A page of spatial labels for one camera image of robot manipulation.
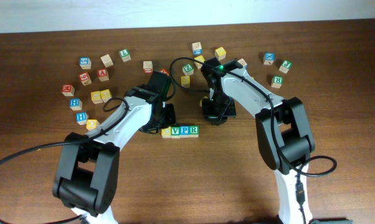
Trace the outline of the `yellow C block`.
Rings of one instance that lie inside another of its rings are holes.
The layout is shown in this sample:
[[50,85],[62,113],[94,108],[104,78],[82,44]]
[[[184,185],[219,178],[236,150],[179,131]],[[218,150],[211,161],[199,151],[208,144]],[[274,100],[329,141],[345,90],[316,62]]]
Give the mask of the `yellow C block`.
[[162,138],[171,138],[171,127],[168,126],[167,128],[163,128],[161,130],[161,137]]

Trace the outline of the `green V block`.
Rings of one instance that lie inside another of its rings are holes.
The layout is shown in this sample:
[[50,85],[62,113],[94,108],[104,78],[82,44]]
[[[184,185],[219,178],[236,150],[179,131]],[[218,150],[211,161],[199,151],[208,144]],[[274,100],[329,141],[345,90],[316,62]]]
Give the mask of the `green V block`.
[[171,137],[179,139],[181,137],[180,127],[171,127]]

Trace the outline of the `blue P block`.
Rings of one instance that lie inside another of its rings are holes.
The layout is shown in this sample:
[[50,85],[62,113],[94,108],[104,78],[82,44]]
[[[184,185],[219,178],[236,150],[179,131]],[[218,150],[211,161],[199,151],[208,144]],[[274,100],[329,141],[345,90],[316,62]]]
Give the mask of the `blue P block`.
[[190,136],[190,126],[180,126],[179,132],[181,138],[188,138]]

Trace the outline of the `green r block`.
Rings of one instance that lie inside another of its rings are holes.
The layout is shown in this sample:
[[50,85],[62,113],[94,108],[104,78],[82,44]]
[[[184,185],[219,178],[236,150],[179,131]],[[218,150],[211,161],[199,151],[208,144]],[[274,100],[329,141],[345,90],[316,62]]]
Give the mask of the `green r block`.
[[283,77],[274,76],[272,78],[271,87],[272,88],[280,88],[283,85]]
[[198,138],[199,137],[199,126],[190,126],[189,127],[189,137]]

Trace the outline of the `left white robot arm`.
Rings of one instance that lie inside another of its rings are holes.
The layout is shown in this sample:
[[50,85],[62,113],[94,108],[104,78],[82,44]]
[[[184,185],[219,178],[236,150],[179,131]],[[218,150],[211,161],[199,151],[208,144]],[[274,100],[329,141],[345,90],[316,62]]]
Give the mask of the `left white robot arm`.
[[176,120],[166,104],[172,79],[153,72],[147,84],[134,86],[99,127],[65,138],[52,193],[77,214],[81,223],[116,223],[111,209],[120,151],[139,131],[157,132]]

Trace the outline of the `yellow block centre lower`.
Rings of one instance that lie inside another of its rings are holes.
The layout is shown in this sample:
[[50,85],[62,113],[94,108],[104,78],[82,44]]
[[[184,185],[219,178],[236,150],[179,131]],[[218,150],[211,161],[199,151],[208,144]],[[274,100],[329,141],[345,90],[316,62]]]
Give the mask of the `yellow block centre lower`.
[[201,100],[200,100],[200,102],[199,102],[199,106],[200,107],[202,107],[202,101],[203,101],[203,99],[205,99],[206,97],[203,97]]

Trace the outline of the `green Z block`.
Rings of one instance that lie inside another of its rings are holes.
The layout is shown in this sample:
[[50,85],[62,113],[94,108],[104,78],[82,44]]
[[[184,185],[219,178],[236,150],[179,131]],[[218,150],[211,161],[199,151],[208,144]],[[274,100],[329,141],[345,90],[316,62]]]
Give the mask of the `green Z block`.
[[191,66],[191,64],[185,64],[183,66],[183,73],[185,76],[190,76],[194,73],[194,68]]

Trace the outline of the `yellow G block pair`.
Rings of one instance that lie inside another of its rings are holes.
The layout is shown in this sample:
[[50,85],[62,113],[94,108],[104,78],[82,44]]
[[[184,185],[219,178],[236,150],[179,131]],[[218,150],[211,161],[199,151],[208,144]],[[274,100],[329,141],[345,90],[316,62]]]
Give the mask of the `yellow G block pair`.
[[104,103],[106,103],[112,98],[112,94],[109,89],[100,91],[100,96]]

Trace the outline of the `yellow O block pair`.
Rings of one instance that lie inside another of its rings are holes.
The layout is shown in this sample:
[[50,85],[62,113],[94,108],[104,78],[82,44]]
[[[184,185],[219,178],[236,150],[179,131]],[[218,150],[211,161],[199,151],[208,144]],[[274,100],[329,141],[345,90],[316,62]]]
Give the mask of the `yellow O block pair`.
[[91,95],[91,100],[94,104],[103,103],[100,91],[93,91],[90,93],[90,95]]

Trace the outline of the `red A block left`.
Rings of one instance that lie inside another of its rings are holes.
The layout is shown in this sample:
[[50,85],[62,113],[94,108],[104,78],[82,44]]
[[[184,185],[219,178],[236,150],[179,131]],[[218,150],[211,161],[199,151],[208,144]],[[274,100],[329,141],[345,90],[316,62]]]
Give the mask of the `red A block left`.
[[97,75],[98,75],[98,78],[101,82],[104,82],[104,81],[109,81],[109,73],[107,71],[107,69],[103,68],[103,69],[98,69],[97,70]]

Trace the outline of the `blue X block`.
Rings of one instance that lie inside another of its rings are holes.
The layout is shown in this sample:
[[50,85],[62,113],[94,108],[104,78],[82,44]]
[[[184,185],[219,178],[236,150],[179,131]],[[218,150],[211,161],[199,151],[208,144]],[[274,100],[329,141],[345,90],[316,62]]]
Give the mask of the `blue X block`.
[[264,65],[272,65],[275,61],[275,54],[273,52],[265,52],[263,56]]

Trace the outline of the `blue H block lower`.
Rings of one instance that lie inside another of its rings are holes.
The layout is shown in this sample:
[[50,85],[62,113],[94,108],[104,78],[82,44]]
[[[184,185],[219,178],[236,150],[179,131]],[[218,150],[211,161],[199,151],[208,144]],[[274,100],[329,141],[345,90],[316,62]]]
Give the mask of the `blue H block lower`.
[[86,112],[81,112],[76,114],[76,121],[79,125],[84,125],[87,123],[88,114]]

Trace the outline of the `green J block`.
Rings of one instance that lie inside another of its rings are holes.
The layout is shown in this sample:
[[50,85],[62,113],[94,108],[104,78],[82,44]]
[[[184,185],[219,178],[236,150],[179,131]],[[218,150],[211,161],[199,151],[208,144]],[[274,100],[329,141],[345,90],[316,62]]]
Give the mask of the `green J block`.
[[291,69],[292,63],[291,61],[284,60],[282,64],[280,65],[279,70],[283,73],[288,73],[289,69]]

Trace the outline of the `red nine block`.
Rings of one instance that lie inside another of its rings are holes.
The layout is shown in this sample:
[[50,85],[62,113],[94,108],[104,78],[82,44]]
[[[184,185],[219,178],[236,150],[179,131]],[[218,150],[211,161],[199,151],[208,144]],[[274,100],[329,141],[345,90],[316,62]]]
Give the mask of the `red nine block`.
[[87,72],[83,72],[78,75],[78,78],[82,85],[86,86],[92,83],[92,80]]

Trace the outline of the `blue H block upper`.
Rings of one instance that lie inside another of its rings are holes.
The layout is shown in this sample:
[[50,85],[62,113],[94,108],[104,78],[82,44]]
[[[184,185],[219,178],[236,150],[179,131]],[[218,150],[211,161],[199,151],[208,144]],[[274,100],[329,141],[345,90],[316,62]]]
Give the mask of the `blue H block upper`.
[[74,111],[82,110],[82,101],[79,98],[72,98],[69,101],[69,106]]

